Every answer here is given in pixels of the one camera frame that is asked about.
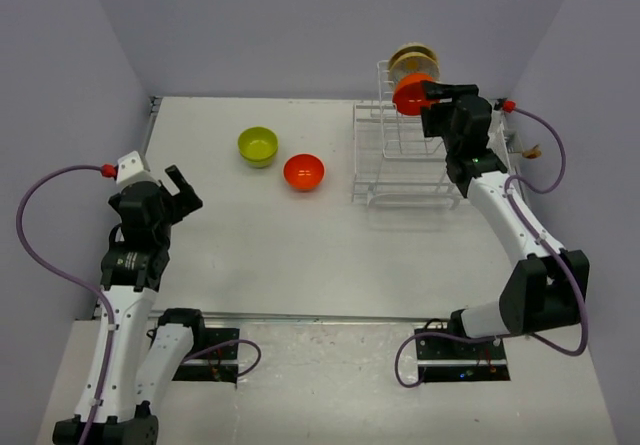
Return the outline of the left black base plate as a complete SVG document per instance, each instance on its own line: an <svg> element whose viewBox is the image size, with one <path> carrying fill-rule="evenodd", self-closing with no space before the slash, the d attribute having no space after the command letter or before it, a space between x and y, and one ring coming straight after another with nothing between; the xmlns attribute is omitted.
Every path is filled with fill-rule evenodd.
<svg viewBox="0 0 640 445"><path fill-rule="evenodd" d="M195 346L191 354L220 343L239 339L239 328L206 328L204 338ZM181 365L174 374L175 382L216 382L236 384L239 366L237 362L239 345L234 344Z"/></svg>

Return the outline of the aluminium table edge rail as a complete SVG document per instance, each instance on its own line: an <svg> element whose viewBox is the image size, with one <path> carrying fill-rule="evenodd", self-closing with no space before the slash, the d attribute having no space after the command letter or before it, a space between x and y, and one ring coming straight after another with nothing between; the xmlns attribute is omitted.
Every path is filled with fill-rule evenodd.
<svg viewBox="0 0 640 445"><path fill-rule="evenodd" d="M144 156L147 153L163 98L161 96L151 96L149 101L150 101L149 114L148 114L146 125L144 128L141 144L137 148L137 151L142 156Z"/></svg>

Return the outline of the small brown object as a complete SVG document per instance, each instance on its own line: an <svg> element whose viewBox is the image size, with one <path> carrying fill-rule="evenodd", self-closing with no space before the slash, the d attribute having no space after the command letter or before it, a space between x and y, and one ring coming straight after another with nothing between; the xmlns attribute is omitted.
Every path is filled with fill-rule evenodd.
<svg viewBox="0 0 640 445"><path fill-rule="evenodd" d="M539 145L535 145L529 149L523 150L521 156L527 160L534 160L542 155L542 151Z"/></svg>

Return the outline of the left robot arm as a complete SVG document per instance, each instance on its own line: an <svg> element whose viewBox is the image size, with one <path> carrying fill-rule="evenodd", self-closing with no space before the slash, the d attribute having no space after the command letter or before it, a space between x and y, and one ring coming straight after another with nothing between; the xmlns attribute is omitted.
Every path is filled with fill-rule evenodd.
<svg viewBox="0 0 640 445"><path fill-rule="evenodd" d="M158 408L184 357L201 355L208 344L202 315L175 309L159 328L166 342L140 355L149 314L170 257L171 230L203 202L171 165L171 194L141 164L120 164L118 192L109 199L119 224L101 261L101 321L89 376L70 419L54 426L56 444L154 444Z"/></svg>

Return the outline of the lime green bowl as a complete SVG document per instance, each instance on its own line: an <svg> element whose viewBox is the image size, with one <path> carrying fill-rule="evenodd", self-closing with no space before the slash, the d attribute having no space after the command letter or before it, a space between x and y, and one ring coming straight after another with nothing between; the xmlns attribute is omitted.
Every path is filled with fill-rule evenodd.
<svg viewBox="0 0 640 445"><path fill-rule="evenodd" d="M269 143L255 142L240 147L239 153L245 163L256 169L269 167L277 156L278 147Z"/></svg>
<svg viewBox="0 0 640 445"><path fill-rule="evenodd" d="M264 161L277 153L277 135L265 127L251 127L244 130L237 139L240 155L249 161Z"/></svg>

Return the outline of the orange bowl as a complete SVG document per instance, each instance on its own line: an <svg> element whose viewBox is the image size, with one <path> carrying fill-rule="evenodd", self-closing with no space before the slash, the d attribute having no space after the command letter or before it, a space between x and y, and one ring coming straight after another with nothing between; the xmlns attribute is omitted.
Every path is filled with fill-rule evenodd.
<svg viewBox="0 0 640 445"><path fill-rule="evenodd" d="M427 99L422 82L434 79L424 73L412 73L401 79L395 87L392 102L396 110L406 116L419 116L423 108L429 109L438 103L437 99Z"/></svg>
<svg viewBox="0 0 640 445"><path fill-rule="evenodd" d="M308 192L316 189L325 175L323 162L311 154L297 154L289 158L283 167L283 176L294 190Z"/></svg>

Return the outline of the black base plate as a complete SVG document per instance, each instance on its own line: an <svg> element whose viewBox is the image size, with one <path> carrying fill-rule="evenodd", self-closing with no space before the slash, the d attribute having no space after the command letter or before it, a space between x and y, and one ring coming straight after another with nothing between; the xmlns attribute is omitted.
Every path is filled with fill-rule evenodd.
<svg viewBox="0 0 640 445"><path fill-rule="evenodd" d="M206 328L204 338L195 346L191 354L220 343L239 339L239 328ZM174 374L175 382L216 382L236 384L239 366L237 362L239 345L234 344L181 365Z"/></svg>
<svg viewBox="0 0 640 445"><path fill-rule="evenodd" d="M415 343L418 378L422 383L510 381L504 345L466 344L442 338Z"/></svg>

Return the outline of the patterned white bowl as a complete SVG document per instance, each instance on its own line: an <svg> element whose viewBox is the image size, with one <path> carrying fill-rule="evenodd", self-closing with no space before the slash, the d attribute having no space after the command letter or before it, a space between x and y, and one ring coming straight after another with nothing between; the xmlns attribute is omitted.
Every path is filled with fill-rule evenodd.
<svg viewBox="0 0 640 445"><path fill-rule="evenodd" d="M407 52L400 55L388 69L389 78L394 85L415 73L427 75L434 81L440 80L438 62L421 52Z"/></svg>

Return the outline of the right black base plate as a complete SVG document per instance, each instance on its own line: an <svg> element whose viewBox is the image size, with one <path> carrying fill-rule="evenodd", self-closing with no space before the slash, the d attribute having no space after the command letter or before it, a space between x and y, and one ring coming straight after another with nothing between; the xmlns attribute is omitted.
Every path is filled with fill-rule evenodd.
<svg viewBox="0 0 640 445"><path fill-rule="evenodd" d="M422 383L510 381L504 345L466 344L442 338L415 343L418 378Z"/></svg>

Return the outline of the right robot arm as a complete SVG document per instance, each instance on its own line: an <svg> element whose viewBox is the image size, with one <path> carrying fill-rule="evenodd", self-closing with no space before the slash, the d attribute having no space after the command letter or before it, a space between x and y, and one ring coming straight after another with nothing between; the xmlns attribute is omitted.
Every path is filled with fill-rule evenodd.
<svg viewBox="0 0 640 445"><path fill-rule="evenodd" d="M448 350L467 358L484 340L538 338L543 331L573 325L586 338L589 260L545 229L517 191L522 177L509 174L490 149L496 107L475 85L424 80L420 89L428 102L421 109L425 137L442 139L448 178L485 218L513 266L496 301L451 314Z"/></svg>

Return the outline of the tan rear bowl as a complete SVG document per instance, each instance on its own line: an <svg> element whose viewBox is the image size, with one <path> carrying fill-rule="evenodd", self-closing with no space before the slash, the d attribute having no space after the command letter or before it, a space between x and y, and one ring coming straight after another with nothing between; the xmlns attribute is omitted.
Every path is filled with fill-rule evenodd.
<svg viewBox="0 0 640 445"><path fill-rule="evenodd" d="M391 55L391 57L388 60L388 65L391 66L401 56L403 56L403 55L405 55L407 53L419 53L419 54L427 56L430 60L432 60L436 64L439 63L438 56L437 56L437 54L436 54L436 52L434 50L432 50L431 48L427 47L426 45L424 45L421 42L409 42L409 43L405 43L405 44L401 45Z"/></svg>

